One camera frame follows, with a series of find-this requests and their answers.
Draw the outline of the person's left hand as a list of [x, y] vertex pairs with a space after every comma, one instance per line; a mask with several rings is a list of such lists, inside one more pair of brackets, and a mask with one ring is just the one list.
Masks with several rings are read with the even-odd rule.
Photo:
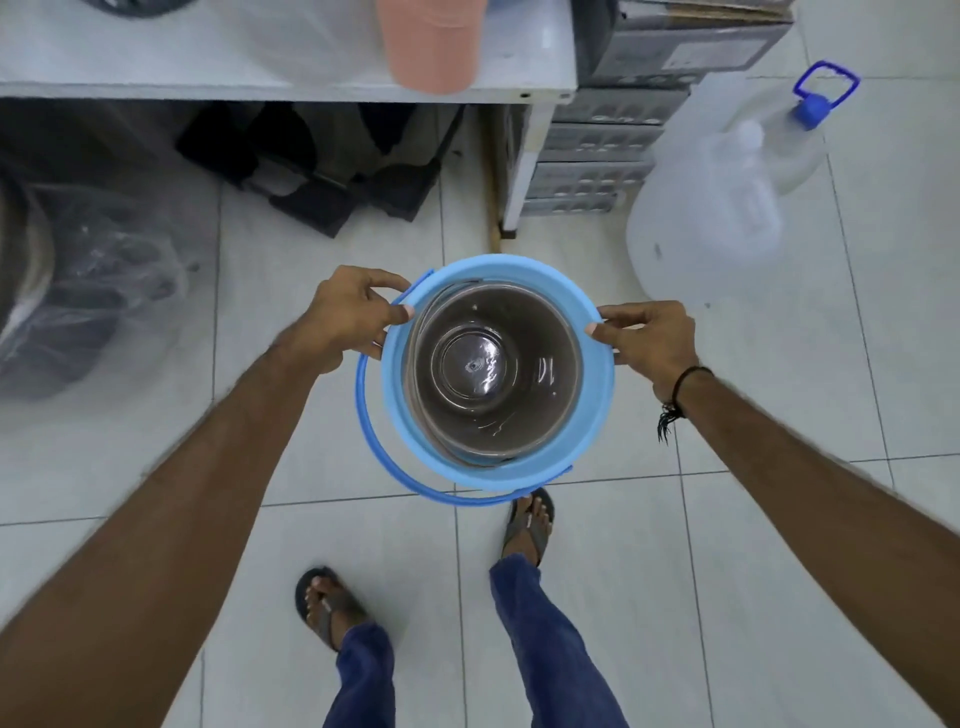
[[294, 344], [317, 374], [328, 374], [354, 351], [373, 360], [382, 358], [388, 330], [374, 330], [373, 302], [390, 302], [379, 293], [406, 292], [405, 277], [379, 268], [341, 265], [323, 280], [306, 311], [292, 325]]

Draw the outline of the person's right hand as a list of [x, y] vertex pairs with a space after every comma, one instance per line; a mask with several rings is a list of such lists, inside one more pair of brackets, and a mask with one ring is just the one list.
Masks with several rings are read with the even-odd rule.
[[695, 321], [675, 300], [627, 302], [601, 306], [601, 321], [629, 331], [629, 343], [614, 349], [614, 363], [647, 379], [663, 403], [679, 375], [701, 365], [695, 349]]

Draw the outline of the blue plastic bucket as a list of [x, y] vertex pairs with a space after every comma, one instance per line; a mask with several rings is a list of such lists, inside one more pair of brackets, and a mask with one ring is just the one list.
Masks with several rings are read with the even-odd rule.
[[[580, 394], [572, 415], [558, 435], [532, 454], [493, 468], [462, 467], [440, 457], [417, 430], [402, 392], [403, 349], [425, 301], [447, 285], [473, 279], [517, 283], [543, 294], [572, 325], [582, 354]], [[588, 324], [599, 322], [598, 308], [565, 274], [530, 257], [486, 253], [462, 259], [437, 271], [427, 271], [394, 302], [413, 307], [414, 317], [390, 330], [379, 365], [383, 407], [390, 422], [404, 446], [432, 473], [486, 493], [486, 496], [462, 496], [436, 490], [419, 482], [398, 465], [378, 439], [371, 421], [367, 402], [369, 358], [361, 355], [354, 380], [354, 406], [359, 426], [374, 458], [388, 475], [410, 492], [431, 502], [455, 507], [507, 504], [568, 473], [602, 431], [614, 396], [614, 352], [610, 346], [597, 343], [586, 334]]]

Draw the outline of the person's left forearm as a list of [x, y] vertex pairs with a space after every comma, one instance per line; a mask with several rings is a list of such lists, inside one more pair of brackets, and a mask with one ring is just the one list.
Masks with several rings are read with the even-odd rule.
[[0, 728], [162, 728], [342, 349], [286, 331], [0, 631]]

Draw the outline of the person's right forearm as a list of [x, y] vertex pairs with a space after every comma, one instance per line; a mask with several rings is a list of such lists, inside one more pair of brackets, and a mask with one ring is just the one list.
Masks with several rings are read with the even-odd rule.
[[944, 725], [960, 728], [960, 535], [715, 376], [692, 375], [679, 402], [848, 622]]

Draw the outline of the black thread wristband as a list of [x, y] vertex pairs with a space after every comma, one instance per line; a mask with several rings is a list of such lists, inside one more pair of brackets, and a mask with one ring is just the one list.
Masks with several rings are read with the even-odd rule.
[[703, 365], [686, 368], [678, 376], [669, 397], [662, 403], [661, 411], [656, 424], [656, 437], [659, 443], [665, 444], [669, 441], [671, 430], [674, 428], [676, 422], [687, 420], [689, 418], [686, 411], [681, 406], [680, 394], [687, 380], [695, 374], [700, 373], [710, 377], [714, 376], [713, 370]]

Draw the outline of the steel pot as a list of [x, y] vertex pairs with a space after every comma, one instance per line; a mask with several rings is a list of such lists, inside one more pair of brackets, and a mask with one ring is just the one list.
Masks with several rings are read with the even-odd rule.
[[572, 324], [534, 288], [482, 278], [427, 297], [403, 348], [402, 392], [442, 459], [492, 469], [553, 440], [580, 394]]

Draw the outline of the clear water jug blue cap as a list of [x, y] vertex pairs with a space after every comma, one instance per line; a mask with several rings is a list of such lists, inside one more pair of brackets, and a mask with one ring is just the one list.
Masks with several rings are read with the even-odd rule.
[[782, 200], [826, 157], [822, 126], [862, 77], [825, 59], [751, 90], [744, 72], [694, 85], [651, 149], [626, 248], [653, 300], [699, 307], [756, 287], [782, 256]]

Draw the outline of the wooden stick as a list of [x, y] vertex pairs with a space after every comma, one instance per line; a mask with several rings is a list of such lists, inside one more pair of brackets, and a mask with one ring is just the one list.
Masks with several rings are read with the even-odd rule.
[[497, 121], [499, 107], [493, 104], [479, 105], [477, 123], [481, 143], [481, 167], [484, 183], [484, 200], [487, 229], [487, 249], [491, 254], [502, 253], [500, 193], [501, 167], [498, 144]]

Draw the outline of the person's right grey sandal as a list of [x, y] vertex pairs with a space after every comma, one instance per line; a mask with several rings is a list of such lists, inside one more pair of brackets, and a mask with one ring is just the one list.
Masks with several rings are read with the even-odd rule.
[[556, 508], [546, 488], [538, 488], [511, 503], [500, 560], [519, 556], [539, 568], [551, 538]]

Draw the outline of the person's grey sandal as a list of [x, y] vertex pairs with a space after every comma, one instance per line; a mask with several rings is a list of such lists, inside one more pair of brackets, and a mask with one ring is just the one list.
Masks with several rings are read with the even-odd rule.
[[294, 587], [301, 620], [330, 650], [339, 653], [347, 633], [373, 618], [339, 575], [328, 566], [308, 569]]
[[519, 556], [539, 568], [551, 538], [556, 508], [546, 488], [538, 488], [511, 503], [500, 560]]

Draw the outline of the white table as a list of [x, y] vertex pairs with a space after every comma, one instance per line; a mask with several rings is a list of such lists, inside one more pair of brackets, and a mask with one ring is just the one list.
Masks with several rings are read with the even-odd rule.
[[556, 108], [578, 79], [570, 0], [486, 13], [472, 85], [438, 95], [398, 84], [374, 0], [192, 0], [125, 19], [86, 0], [0, 0], [0, 97], [523, 105], [500, 228], [516, 234]]

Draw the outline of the person's left grey sandal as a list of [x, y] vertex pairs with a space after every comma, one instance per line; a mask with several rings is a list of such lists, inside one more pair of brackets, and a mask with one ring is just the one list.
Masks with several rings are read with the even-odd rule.
[[301, 620], [330, 650], [339, 653], [347, 633], [373, 618], [339, 575], [328, 566], [308, 569], [294, 587]]

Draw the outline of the cardboard box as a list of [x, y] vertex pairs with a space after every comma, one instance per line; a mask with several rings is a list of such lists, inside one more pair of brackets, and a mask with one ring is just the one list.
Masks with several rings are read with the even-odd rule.
[[794, 0], [570, 0], [582, 88], [688, 87], [750, 70], [793, 27]]

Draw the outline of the clear plastic wrapped bundle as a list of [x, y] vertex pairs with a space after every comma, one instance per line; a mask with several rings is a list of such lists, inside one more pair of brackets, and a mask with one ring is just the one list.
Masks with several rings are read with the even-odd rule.
[[0, 331], [0, 402], [84, 381], [132, 387], [181, 336], [202, 243], [150, 201], [77, 184], [22, 188], [39, 214], [39, 270]]

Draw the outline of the person's right leg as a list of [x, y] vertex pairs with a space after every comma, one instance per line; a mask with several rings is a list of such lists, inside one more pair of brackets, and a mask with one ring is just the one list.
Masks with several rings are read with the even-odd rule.
[[629, 728], [580, 633], [544, 592], [540, 570], [523, 555], [511, 554], [496, 562], [488, 577], [532, 728]]

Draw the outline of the person's leg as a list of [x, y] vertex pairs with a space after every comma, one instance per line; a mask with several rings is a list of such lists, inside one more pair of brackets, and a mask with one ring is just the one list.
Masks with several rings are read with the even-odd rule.
[[350, 627], [336, 660], [341, 686], [321, 728], [395, 728], [394, 665], [382, 626], [366, 621]]
[[580, 633], [544, 592], [540, 570], [523, 555], [511, 554], [496, 562], [488, 577], [532, 728], [629, 728]]

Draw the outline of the person's left leg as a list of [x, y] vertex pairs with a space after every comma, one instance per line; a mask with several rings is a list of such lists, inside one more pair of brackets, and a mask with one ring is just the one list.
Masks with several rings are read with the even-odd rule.
[[336, 660], [341, 686], [321, 728], [395, 728], [394, 665], [382, 626], [366, 621], [350, 627]]

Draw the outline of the dark round object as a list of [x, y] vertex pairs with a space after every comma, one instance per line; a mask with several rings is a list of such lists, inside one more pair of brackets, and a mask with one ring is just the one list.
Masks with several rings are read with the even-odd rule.
[[80, 0], [87, 6], [115, 18], [152, 20], [188, 8], [198, 0]]

